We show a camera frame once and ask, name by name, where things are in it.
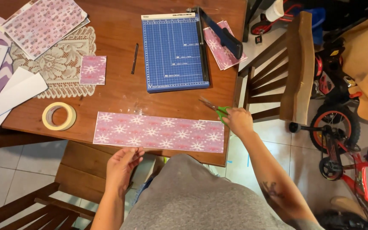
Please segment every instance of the left hand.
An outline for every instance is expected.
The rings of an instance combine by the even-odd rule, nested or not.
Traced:
[[[108,161],[105,192],[125,195],[130,173],[143,160],[143,147],[127,147],[117,151]]]

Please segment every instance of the tile floor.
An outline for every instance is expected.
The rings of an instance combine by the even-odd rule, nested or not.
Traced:
[[[254,44],[253,36],[250,35],[250,42],[244,43],[244,51],[249,57],[248,60],[257,56],[284,32],[282,25],[278,28],[274,27],[269,33],[263,35],[263,43],[259,45]],[[270,61],[258,68],[255,73],[258,73]],[[283,90],[284,88],[280,88],[267,94],[282,93]],[[315,115],[321,103],[316,100],[310,102],[308,122]],[[258,104],[251,106],[250,111],[259,112],[277,106],[279,103]],[[342,181],[328,181],[320,175],[318,170],[320,152],[311,143],[308,133],[292,134],[288,131],[287,125],[284,121],[274,120],[256,123],[254,129],[297,184],[312,210],[318,212],[329,207],[330,198],[333,196],[353,198]],[[0,207],[53,182],[66,143],[67,141],[57,141],[0,149]],[[364,150],[367,149],[368,124],[361,123],[361,137],[358,144]],[[151,168],[148,164],[143,164],[142,167]],[[244,185],[262,196],[246,149],[235,135],[232,134],[230,137],[227,166],[225,168],[209,166],[209,168],[214,174],[225,176],[234,183]],[[148,174],[148,170],[141,171],[143,174]],[[131,208],[130,203],[134,195],[135,190],[131,190],[126,197],[125,216]],[[61,192],[53,194],[52,197],[92,211],[96,211],[98,207],[95,203]],[[0,228],[40,207],[38,204],[29,207],[1,223]],[[75,222],[75,227],[83,229],[88,223],[89,221],[80,218]]]

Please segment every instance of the training wheel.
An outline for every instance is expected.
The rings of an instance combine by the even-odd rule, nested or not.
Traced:
[[[291,122],[289,124],[289,131],[291,133],[297,133],[300,131],[300,129],[301,129],[301,126],[298,123]]]

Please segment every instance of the lace doily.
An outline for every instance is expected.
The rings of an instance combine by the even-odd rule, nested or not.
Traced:
[[[25,57],[22,50],[12,44],[10,55],[14,71],[20,66],[40,73],[48,89],[38,98],[92,96],[96,85],[79,85],[82,56],[95,55],[96,35],[93,27],[83,27],[52,46],[36,60]]]

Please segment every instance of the gray shirt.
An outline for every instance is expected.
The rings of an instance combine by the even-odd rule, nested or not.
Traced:
[[[141,229],[323,228],[304,220],[286,224],[249,188],[212,175],[191,156],[180,154],[168,160],[121,226],[121,230]]]

